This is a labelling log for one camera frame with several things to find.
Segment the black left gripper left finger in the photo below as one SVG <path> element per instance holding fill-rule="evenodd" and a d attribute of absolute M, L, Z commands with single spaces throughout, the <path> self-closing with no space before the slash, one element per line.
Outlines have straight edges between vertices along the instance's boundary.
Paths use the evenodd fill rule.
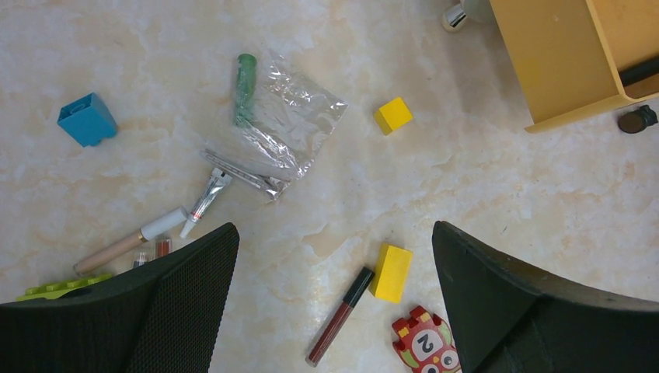
<path fill-rule="evenodd" d="M 206 372 L 239 251 L 227 223 L 57 299 L 1 306 L 3 372 Z"/>

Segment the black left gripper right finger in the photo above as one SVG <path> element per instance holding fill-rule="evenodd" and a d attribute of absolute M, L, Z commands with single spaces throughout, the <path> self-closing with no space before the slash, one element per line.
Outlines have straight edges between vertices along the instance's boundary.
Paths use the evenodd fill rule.
<path fill-rule="evenodd" d="M 432 234 L 465 372 L 656 372 L 658 304 L 588 287 L 446 221 Z"/>

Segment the yellow drawer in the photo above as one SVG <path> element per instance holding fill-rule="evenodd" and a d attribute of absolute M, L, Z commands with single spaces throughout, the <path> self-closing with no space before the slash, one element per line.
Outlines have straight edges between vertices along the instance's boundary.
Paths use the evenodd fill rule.
<path fill-rule="evenodd" d="M 492 1 L 525 95 L 528 133 L 658 97 L 658 75 L 621 72 L 658 56 L 656 1 Z"/>

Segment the black makeup brush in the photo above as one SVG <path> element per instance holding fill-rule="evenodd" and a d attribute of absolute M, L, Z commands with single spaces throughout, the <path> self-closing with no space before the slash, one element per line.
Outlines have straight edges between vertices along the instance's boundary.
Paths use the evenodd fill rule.
<path fill-rule="evenodd" d="M 658 73 L 659 57 L 656 55 L 638 64 L 630 66 L 619 73 L 623 86 L 633 85 Z"/>

